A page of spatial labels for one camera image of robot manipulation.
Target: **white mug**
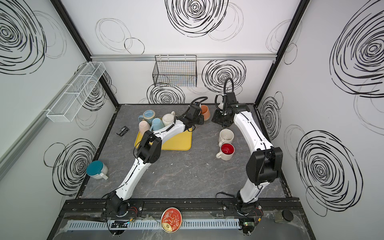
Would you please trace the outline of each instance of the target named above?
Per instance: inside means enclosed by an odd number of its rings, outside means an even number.
[[[224,143],[220,147],[220,152],[216,154],[216,158],[221,158],[225,161],[228,161],[232,158],[235,153],[235,147],[230,143]]]
[[[146,131],[148,131],[149,129],[151,128],[151,126],[149,125],[149,123],[145,120],[141,121],[139,123],[139,131],[141,133],[141,135],[144,135],[144,133]]]
[[[223,143],[232,143],[234,137],[235,135],[231,130],[229,129],[221,130],[220,134],[218,135],[218,146],[221,147]]]
[[[175,111],[165,114],[162,119],[164,126],[171,125],[174,122],[175,115],[176,115]]]

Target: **wire basket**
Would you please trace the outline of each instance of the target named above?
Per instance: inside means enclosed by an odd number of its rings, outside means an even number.
[[[178,87],[196,87],[196,55],[156,55],[152,78],[155,86],[169,83]]]
[[[69,84],[59,100],[49,109],[53,122],[71,122],[105,71],[102,62],[88,62]]]

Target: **orange cup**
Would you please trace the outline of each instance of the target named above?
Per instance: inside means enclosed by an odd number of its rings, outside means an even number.
[[[209,108],[207,105],[201,105],[201,114],[204,116],[204,121],[208,120],[211,117],[211,113],[209,112]]]

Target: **mug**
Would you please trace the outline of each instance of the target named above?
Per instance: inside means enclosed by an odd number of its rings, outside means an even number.
[[[152,121],[153,119],[155,118],[155,111],[153,110],[147,110],[143,113],[143,115],[140,115],[139,116],[139,122],[141,122],[142,120],[148,122],[149,124],[152,125]]]
[[[174,121],[175,115],[176,115],[175,111],[165,114],[162,119],[164,126],[171,125]]]
[[[107,176],[108,168],[101,161],[96,160],[91,162],[88,165],[86,171],[87,171],[87,174],[94,179],[101,179],[101,178],[104,178],[105,180],[108,179],[108,176]]]
[[[233,132],[229,129],[223,129],[220,131],[220,134],[218,135],[218,146],[221,147],[223,143],[232,143],[233,138],[235,135]]]
[[[230,143],[224,143],[220,147],[220,152],[216,154],[216,158],[221,158],[225,161],[228,161],[232,158],[235,152],[235,147]]]
[[[204,121],[208,120],[211,117],[209,108],[207,105],[201,105],[201,114],[204,116]]]
[[[141,133],[141,135],[144,135],[144,133],[146,131],[148,131],[149,129],[151,129],[151,126],[149,125],[149,123],[147,121],[141,121],[139,123],[139,131]]]
[[[157,131],[157,130],[160,130],[162,129],[164,126],[164,123],[161,121],[160,118],[155,118],[153,121],[152,121],[152,126],[151,128],[149,129],[150,131]]]

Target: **blue mug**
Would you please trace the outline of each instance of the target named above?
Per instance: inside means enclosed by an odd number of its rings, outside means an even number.
[[[150,131],[157,131],[157,130],[162,129],[163,127],[165,127],[163,121],[161,121],[160,118],[155,118],[155,119],[153,119],[152,126],[149,130]]]
[[[153,110],[147,110],[143,113],[143,115],[139,116],[139,122],[146,121],[150,125],[152,125],[152,121],[155,118],[155,111]]]

